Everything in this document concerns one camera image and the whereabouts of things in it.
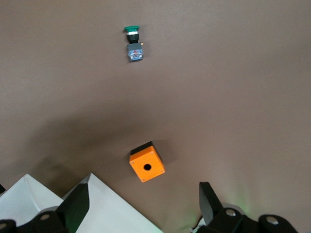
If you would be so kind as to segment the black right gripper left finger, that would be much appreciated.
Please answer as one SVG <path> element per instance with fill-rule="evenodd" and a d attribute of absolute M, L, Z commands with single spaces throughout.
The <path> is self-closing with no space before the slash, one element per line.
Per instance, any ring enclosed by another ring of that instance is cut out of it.
<path fill-rule="evenodd" d="M 88 184 L 79 184 L 56 210 L 38 214 L 17 233 L 76 233 L 88 211 Z"/>

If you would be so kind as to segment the green mushroom push button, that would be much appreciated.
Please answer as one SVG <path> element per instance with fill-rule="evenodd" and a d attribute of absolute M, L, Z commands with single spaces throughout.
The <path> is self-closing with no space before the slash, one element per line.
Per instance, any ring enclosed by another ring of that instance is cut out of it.
<path fill-rule="evenodd" d="M 128 42 L 127 51 L 128 58 L 130 62 L 143 60 L 143 42 L 139 41 L 139 25 L 124 27 L 124 32 L 126 33 L 126 39 Z"/>

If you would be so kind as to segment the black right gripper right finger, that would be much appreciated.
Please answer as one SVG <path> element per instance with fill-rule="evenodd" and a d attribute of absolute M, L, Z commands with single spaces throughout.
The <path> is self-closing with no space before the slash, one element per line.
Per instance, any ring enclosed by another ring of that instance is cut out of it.
<path fill-rule="evenodd" d="M 199 183 L 199 206 L 205 225 L 196 233 L 259 233 L 259 224 L 236 207 L 224 207 L 209 182 Z"/>

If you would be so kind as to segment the orange button enclosure box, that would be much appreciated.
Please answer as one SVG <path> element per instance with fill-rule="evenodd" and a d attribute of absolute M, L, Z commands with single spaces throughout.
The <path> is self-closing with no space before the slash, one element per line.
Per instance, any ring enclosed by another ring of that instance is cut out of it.
<path fill-rule="evenodd" d="M 165 173 L 164 164 L 152 141 L 131 150 L 129 164 L 142 183 Z"/>

